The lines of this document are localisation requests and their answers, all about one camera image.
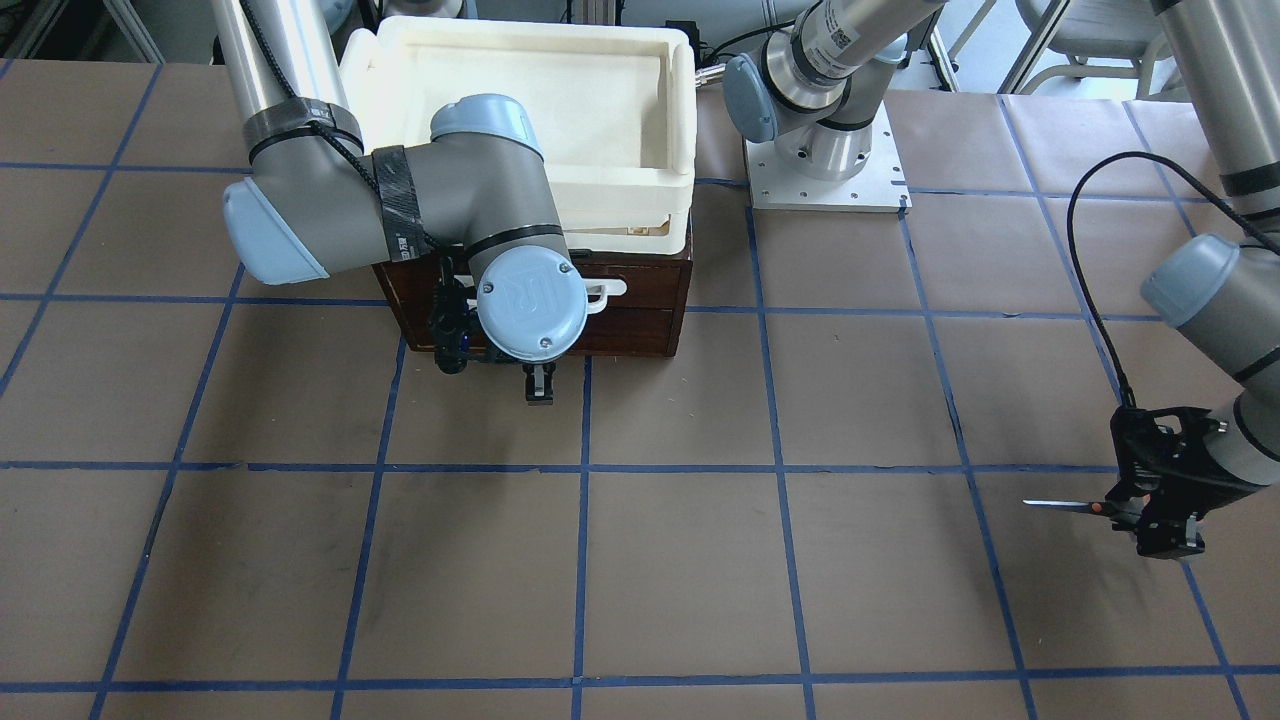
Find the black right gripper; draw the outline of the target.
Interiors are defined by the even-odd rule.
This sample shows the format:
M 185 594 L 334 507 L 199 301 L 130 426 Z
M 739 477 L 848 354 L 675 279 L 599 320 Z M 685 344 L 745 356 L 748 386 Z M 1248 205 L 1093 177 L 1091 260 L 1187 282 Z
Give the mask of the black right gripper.
M 558 361 L 558 357 L 544 363 L 516 361 L 525 374 L 525 398 L 527 404 L 550 405 L 554 402 L 554 374 Z

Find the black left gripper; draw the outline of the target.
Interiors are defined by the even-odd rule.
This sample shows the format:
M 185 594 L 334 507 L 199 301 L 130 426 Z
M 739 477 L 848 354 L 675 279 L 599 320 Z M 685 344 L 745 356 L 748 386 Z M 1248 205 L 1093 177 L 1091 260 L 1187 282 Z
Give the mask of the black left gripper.
M 1242 482 L 1207 450 L 1206 436 L 1222 429 L 1202 407 L 1117 407 L 1110 432 L 1117 480 L 1106 492 L 1111 529 L 1135 537 L 1148 559 L 1187 559 L 1206 551 L 1204 516 L 1242 497 Z

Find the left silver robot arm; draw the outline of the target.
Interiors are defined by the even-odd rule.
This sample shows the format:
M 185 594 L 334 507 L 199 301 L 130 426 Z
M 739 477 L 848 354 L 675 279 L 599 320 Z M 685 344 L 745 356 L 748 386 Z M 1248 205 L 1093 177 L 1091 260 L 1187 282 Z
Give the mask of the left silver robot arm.
M 845 181 L 861 169 L 872 117 L 933 1 L 818 1 L 763 47 L 718 68 L 727 113 L 749 143 L 773 143 L 796 172 Z M 1108 428 L 1117 479 L 1096 501 L 1043 509 L 1107 519 L 1147 559 L 1204 552 L 1204 518 L 1277 483 L 1277 4 L 1153 1 L 1210 154 L 1211 190 L 1170 158 L 1146 152 L 1242 236 L 1198 234 L 1158 265 L 1140 295 L 1228 374 L 1221 407 L 1138 405 L 1107 332 L 1120 402 Z

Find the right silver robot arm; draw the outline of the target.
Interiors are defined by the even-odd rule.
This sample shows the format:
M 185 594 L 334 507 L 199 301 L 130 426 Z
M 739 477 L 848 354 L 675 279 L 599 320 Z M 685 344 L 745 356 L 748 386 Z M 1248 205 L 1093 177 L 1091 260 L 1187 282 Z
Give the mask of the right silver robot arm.
M 468 340 L 483 332 L 481 359 L 518 364 L 526 400 L 549 404 L 588 292 L 524 106 L 462 97 L 433 117 L 428 143 L 369 149 L 317 3 L 215 1 L 212 12 L 252 170 L 221 200 L 244 269 L 293 284 L 434 258 L 428 324 L 440 370 L 477 360 Z

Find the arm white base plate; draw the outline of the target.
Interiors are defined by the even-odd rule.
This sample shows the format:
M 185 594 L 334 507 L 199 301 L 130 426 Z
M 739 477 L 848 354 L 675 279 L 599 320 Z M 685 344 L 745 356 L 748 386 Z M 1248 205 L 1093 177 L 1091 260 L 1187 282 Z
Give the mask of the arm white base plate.
M 884 106 L 860 129 L 809 126 L 765 143 L 745 143 L 755 208 L 899 213 L 911 208 Z

